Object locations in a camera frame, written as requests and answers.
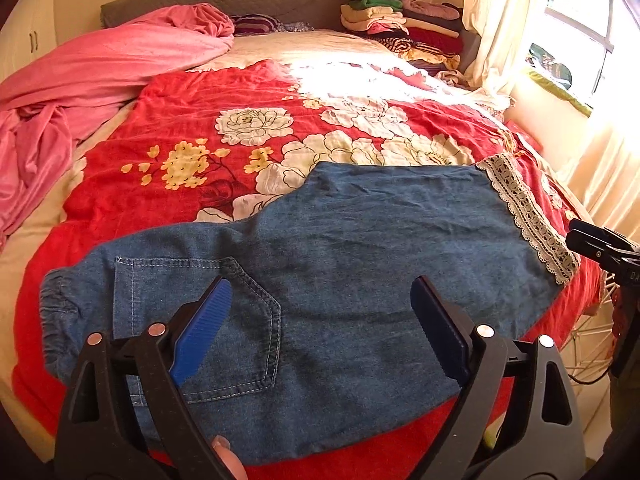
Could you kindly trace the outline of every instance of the red floral bedspread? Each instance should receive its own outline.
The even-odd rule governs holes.
[[[42,357],[38,291],[46,272],[145,228],[245,218],[300,186],[320,160],[473,164],[510,152],[543,212],[564,235],[574,212],[532,155],[508,130],[469,106],[444,104],[451,102],[421,76],[337,63],[289,71],[263,61],[246,69],[156,77],[127,121],[86,154],[81,182],[65,203],[66,221],[28,265],[15,316],[15,393],[55,432],[65,389],[46,373]],[[527,338],[548,333],[561,344],[582,310],[597,300],[599,275],[583,259]],[[503,399],[497,410],[504,407]],[[250,468],[249,476],[404,479],[449,409],[450,402],[345,449]]]

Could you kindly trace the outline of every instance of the lace trim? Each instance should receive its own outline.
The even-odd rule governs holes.
[[[513,159],[505,153],[499,153],[476,162],[476,167],[489,176],[492,186],[507,204],[515,224],[522,231],[522,237],[556,277],[556,283],[569,283],[578,270],[580,260],[567,248],[564,238],[545,217]]]

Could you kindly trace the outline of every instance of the window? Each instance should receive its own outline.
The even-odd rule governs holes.
[[[614,0],[548,0],[533,27],[529,62],[590,104],[614,49],[613,10]]]

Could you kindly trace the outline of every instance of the hand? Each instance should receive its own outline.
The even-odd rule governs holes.
[[[242,462],[240,462],[236,454],[231,451],[231,444],[229,444],[229,441],[225,437],[219,435],[214,438],[211,442],[211,447],[213,451],[218,454],[220,460],[225,463],[226,468],[231,471],[231,474],[236,480],[248,480]]]

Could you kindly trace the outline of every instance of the black clamp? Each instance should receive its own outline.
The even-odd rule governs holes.
[[[199,301],[167,324],[108,340],[91,334],[82,347],[58,427],[54,471],[61,480],[232,480],[191,418],[178,385],[195,373],[231,303],[217,278]],[[452,413],[409,480],[575,480],[584,444],[575,398],[553,340],[505,339],[475,326],[444,303],[425,277],[412,308],[445,373],[462,387]],[[173,466],[149,454],[126,375],[138,376]],[[514,377],[494,450],[477,454],[504,377]]]
[[[78,357],[56,435],[54,471],[64,480],[234,480],[211,449],[177,384],[193,374],[231,304],[217,277],[167,324],[136,337],[91,334]],[[146,403],[174,466],[153,459],[133,409],[126,375],[140,377]]]
[[[640,358],[640,246],[610,229],[578,219],[569,222],[566,245],[611,272],[620,286],[629,324],[616,345],[610,372],[616,378],[628,376]]]
[[[562,359],[548,335],[533,343],[474,325],[424,276],[411,304],[447,377],[462,387],[449,418],[408,480],[575,480],[584,473],[582,428]],[[493,450],[478,453],[502,378],[514,377]]]

